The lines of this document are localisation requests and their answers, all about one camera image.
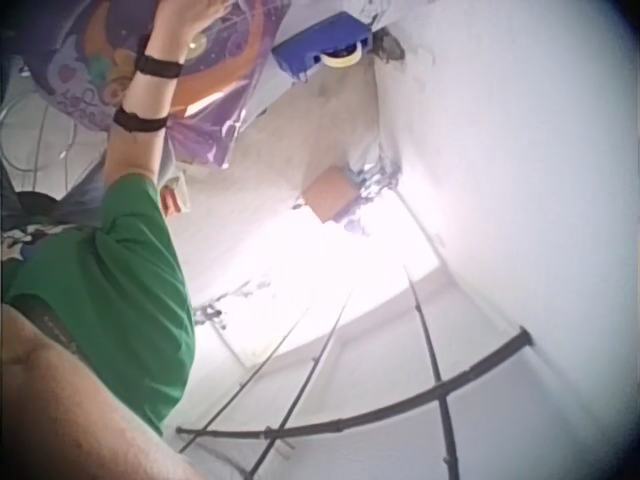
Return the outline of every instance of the skin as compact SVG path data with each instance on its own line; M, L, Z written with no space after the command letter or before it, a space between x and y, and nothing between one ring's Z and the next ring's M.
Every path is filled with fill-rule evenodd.
M161 0L146 53L183 62L193 36L227 8L225 0ZM162 118L169 113L176 83L136 73L123 106L142 118ZM129 133L114 126L107 145L106 185L129 173L155 182L164 134ZM202 478L82 362L13 308L2 305L1 318L3 459L15 463L21 475Z

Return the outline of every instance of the green t-shirt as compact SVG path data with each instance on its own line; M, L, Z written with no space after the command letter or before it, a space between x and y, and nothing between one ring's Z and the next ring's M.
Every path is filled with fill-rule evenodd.
M2 298L35 296L84 360L161 433L194 358L191 305L156 187L126 175L106 192L102 228L29 225L2 234Z

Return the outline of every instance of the person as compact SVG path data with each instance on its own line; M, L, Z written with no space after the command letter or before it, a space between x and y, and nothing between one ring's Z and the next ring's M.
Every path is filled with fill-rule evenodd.
M3 457L34 475L200 478L159 438L195 346L156 182L179 67L229 3L160 0L94 169L103 189L87 180L33 217L3 167Z

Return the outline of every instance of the white wall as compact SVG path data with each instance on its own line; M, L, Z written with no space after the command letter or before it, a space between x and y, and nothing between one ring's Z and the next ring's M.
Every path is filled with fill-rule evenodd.
M513 334L510 328L496 328L443 271L418 282L418 289L445 378L468 368ZM276 357L212 428L277 426L322 341L318 339ZM432 385L422 330L411 295L405 291L337 331L335 342L289 425L362 413ZM565 428L562 412L542 390L531 365L520 358L452 396L451 410L465 478L535 479L542 478L541 473L558 473L564 466L559 464L561 460L584 461L578 439ZM224 398L211 404L204 416L213 413ZM546 453L553 447L565 448L560 448L552 461L543 462L547 470L530 468L521 476L512 475L518 462L529 458L526 456L539 441L549 445ZM446 478L442 430L435 404L343 434L290 442L294 450L277 444L277 451L260 470L259 478ZM181 444L175 437L170 443L176 448ZM247 469L265 445L263 441L199 440L188 456L207 478L238 477L233 469L202 451L203 444ZM567 445L576 447L568 452ZM502 453L497 457L498 451L511 461L505 461Z
M407 58L376 78L402 192L477 302L531 332L544 402L590 455L616 448L637 418L637 44L604 2L449 0L390 30ZM521 441L508 413L495 428Z

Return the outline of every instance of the hand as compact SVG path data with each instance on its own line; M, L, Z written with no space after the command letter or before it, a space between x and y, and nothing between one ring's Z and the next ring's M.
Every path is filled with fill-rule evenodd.
M190 42L193 37L222 17L232 0L160 0L154 32L173 41Z

